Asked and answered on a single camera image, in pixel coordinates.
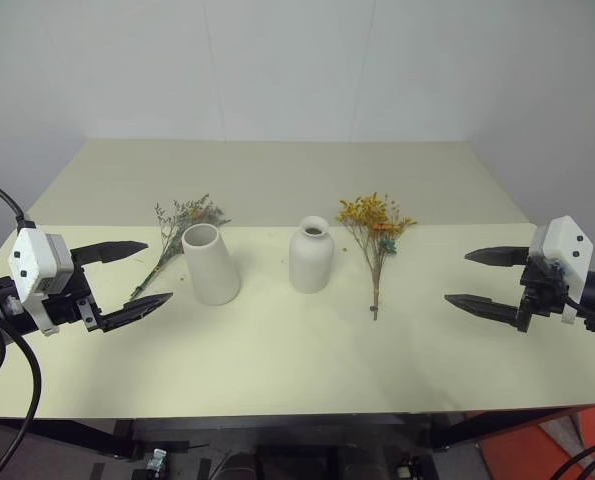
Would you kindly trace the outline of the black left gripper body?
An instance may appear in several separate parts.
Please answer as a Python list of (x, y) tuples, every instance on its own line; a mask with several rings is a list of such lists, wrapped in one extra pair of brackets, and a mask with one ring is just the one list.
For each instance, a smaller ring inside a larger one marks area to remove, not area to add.
[(58, 294), (49, 294), (42, 303), (56, 326), (81, 321), (89, 332), (100, 328), (101, 309), (97, 306), (84, 269), (77, 264), (63, 290)]

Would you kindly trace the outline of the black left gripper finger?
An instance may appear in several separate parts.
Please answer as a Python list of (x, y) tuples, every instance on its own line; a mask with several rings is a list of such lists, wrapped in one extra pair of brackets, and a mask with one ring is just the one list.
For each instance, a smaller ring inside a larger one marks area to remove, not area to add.
[(74, 269), (78, 270), (91, 263), (109, 263), (130, 257), (148, 248), (138, 241), (106, 241), (70, 251)]
[(132, 300), (118, 311), (99, 316), (97, 328), (106, 333), (139, 321), (163, 306), (172, 296), (170, 292)]

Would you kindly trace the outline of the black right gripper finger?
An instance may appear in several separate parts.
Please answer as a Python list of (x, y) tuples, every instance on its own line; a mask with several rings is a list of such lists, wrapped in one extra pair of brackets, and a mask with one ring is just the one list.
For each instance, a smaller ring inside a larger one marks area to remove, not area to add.
[(527, 265), (529, 248), (517, 246), (487, 247), (468, 252), (464, 258), (488, 266), (513, 267)]
[(508, 325), (514, 325), (516, 322), (516, 307), (494, 302), (490, 298), (470, 294), (448, 294), (444, 299), (453, 306), (480, 318)]

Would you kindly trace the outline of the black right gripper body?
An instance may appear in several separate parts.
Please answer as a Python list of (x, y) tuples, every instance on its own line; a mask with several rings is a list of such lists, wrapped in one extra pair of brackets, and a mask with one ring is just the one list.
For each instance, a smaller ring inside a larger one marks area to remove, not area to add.
[(513, 264), (524, 266), (520, 279), (524, 291), (514, 327), (526, 333), (533, 315), (549, 317), (551, 313), (563, 312), (569, 286), (564, 282), (563, 270), (559, 265), (542, 265), (531, 260), (527, 252), (514, 252)]

